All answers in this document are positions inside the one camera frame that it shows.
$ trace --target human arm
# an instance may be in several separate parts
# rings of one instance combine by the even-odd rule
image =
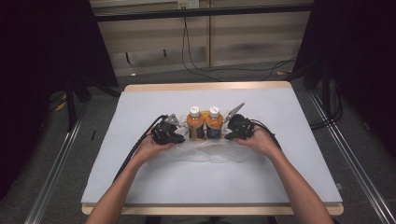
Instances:
[[[139,168],[154,158],[158,153],[171,148],[175,144],[157,145],[152,137],[148,135],[136,150],[134,156],[129,160],[125,169],[113,182],[110,188],[102,196],[91,211],[86,223],[117,223],[125,198],[132,186]]]
[[[300,223],[333,223],[319,196],[276,146],[269,133],[255,126],[251,138],[235,138],[234,141],[268,157],[282,181],[291,208]]]

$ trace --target hand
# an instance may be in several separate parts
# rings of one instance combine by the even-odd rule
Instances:
[[[274,152],[280,151],[280,149],[272,140],[270,134],[257,125],[254,126],[253,136],[251,136],[248,140],[235,138],[234,141],[237,144],[250,147],[266,156],[271,156]]]
[[[136,150],[136,153],[131,158],[131,161],[136,161],[138,164],[143,165],[145,162],[153,159],[158,153],[173,147],[175,143],[168,143],[166,145],[158,145],[154,142],[151,134],[148,133],[146,138],[142,141]]]

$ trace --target iced tea bottle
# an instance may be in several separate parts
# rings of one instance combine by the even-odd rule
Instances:
[[[187,116],[187,125],[189,126],[189,137],[191,140],[204,140],[205,118],[201,114],[198,106],[190,108],[190,114]]]
[[[221,138],[221,127],[224,118],[219,112],[217,106],[210,107],[209,115],[205,118],[206,123],[206,137],[208,139],[220,139]]]

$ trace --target gray floor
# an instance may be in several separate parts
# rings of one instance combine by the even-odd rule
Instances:
[[[267,68],[268,64],[243,64],[238,67]],[[291,64],[281,70],[290,70]],[[208,73],[224,81],[250,81],[265,77],[265,72],[218,71]],[[278,80],[282,76],[273,75],[268,80]],[[119,77],[120,88],[128,84],[207,82],[207,77],[198,77],[185,70],[164,72],[135,77]],[[319,117],[317,110],[304,89],[303,81],[292,81],[292,86],[300,101],[308,121]],[[80,199],[88,180],[93,162],[105,137],[118,99],[91,89],[92,100],[87,103],[78,136],[64,164],[62,174],[41,219],[42,223],[83,223],[86,219],[80,211]],[[367,132],[358,113],[343,100],[345,113],[337,125],[351,145],[362,167],[371,177],[380,193],[386,199],[391,211],[396,211],[396,160],[383,148],[380,139]],[[41,133],[41,139],[30,163],[14,182],[7,197],[0,202],[0,223],[22,223],[33,206],[35,197],[45,183],[53,161],[56,159],[67,129],[66,110],[49,112]],[[380,223],[359,183],[349,169],[337,145],[326,128],[313,131],[323,156],[329,166],[335,183],[342,183],[340,189],[345,212],[336,217],[341,223]],[[125,216],[120,223],[144,223],[144,217]],[[296,223],[293,217],[279,217],[279,223]]]

